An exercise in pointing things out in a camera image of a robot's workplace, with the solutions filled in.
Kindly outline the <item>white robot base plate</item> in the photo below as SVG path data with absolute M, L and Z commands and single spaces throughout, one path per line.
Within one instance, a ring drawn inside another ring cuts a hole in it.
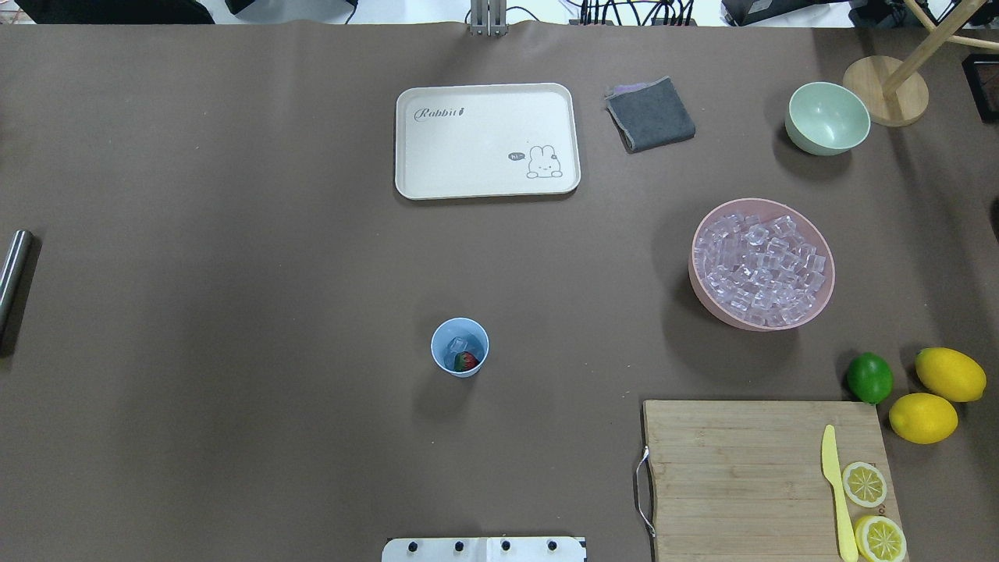
M 382 548 L 382 561 L 586 561 L 585 538 L 490 536 L 396 538 Z

